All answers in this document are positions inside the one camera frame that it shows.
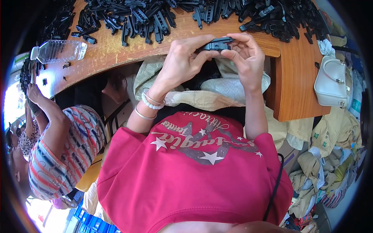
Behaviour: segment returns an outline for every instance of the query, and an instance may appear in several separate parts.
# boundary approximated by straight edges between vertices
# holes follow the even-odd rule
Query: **bottle cap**
[[[36,57],[38,56],[38,52],[39,52],[38,46],[35,46],[34,48],[32,48],[31,54],[30,54],[30,60],[35,60]]]

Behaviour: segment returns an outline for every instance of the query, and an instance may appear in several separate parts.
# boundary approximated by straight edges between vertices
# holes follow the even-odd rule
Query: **graphic print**
[[[185,154],[187,157],[203,165],[216,165],[219,162],[223,161],[230,148],[239,149],[245,152],[255,152],[256,155],[259,155],[260,158],[262,157],[261,152],[256,152],[258,150],[258,147],[253,142],[242,142],[243,138],[240,136],[236,137],[235,139],[232,134],[226,130],[229,128],[229,124],[222,124],[219,119],[211,117],[210,115],[205,113],[185,112],[184,115],[185,114],[189,114],[194,117],[199,116],[198,120],[206,121],[206,127],[204,129],[201,129],[195,135],[192,135],[192,122],[189,122],[184,127],[179,127],[165,120],[160,125],[163,125],[168,130],[179,133],[179,135],[182,136],[183,139],[181,137],[175,137],[168,133],[151,132],[151,134],[159,135],[156,137],[156,140],[154,142],[150,143],[156,145],[156,151],[158,151],[161,147],[164,147],[166,150],[168,150],[167,146],[165,145],[165,143],[167,142],[172,144],[168,146],[169,149],[178,148],[179,152]],[[229,139],[226,139],[222,136],[212,138],[211,133],[215,130],[218,130],[219,133],[226,135]],[[219,146],[218,149],[215,151],[197,150],[197,148],[202,149],[203,146],[212,144],[216,144],[217,146]]]

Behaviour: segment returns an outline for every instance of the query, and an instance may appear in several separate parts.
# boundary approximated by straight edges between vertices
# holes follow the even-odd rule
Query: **patterned shirt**
[[[38,123],[36,122],[36,120],[34,120],[32,124],[34,125],[34,129],[31,134],[31,138],[28,138],[28,136],[26,135],[26,130],[24,130],[18,138],[18,146],[21,148],[22,154],[27,161],[29,161],[29,156],[32,148],[40,138]]]
[[[36,198],[57,199],[70,193],[104,145],[104,124],[90,107],[78,105],[63,113],[70,119],[61,159],[40,139],[31,151],[29,184]]]

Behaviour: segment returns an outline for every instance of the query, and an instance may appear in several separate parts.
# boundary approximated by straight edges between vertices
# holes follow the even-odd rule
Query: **white handbag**
[[[344,62],[330,56],[323,57],[313,86],[320,105],[347,107],[350,88],[346,86],[345,71]]]

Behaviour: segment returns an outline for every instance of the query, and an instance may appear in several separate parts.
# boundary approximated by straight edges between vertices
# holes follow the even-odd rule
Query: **red t-shirt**
[[[261,221],[279,169],[270,134],[252,142],[235,120],[178,112],[148,136],[117,130],[97,195],[112,222],[127,233],[156,233],[183,221]],[[280,224],[292,195],[283,170],[268,222]]]

